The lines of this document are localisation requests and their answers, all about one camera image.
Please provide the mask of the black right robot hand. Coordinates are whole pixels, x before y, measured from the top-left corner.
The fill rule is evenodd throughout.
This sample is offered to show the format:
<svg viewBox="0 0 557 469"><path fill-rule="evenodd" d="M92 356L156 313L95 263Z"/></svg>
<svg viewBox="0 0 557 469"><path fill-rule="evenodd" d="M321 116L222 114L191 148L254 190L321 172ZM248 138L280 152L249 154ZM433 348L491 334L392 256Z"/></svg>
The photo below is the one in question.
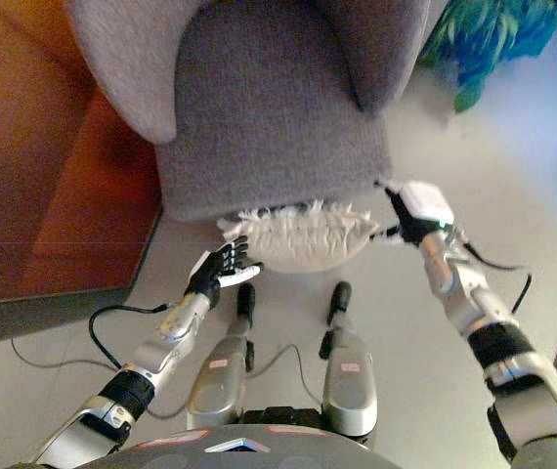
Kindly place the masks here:
<svg viewBox="0 0 557 469"><path fill-rule="evenodd" d="M455 218L441 190L427 182L376 181L374 186L384 190L397 216L396 225L372 234L371 241L403 243L418 247L427 235L448 232Z"/></svg>

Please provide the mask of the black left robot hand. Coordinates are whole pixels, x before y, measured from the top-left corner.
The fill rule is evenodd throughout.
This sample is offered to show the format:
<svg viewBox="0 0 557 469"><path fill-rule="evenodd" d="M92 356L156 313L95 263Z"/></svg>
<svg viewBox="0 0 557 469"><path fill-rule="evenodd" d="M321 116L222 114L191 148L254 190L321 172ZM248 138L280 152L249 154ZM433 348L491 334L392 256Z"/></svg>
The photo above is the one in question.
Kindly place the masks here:
<svg viewBox="0 0 557 469"><path fill-rule="evenodd" d="M248 237L241 235L214 251L205 251L194 264L185 294L201 294L213 309L222 288L247 282L264 270L262 262L248 262Z"/></svg>

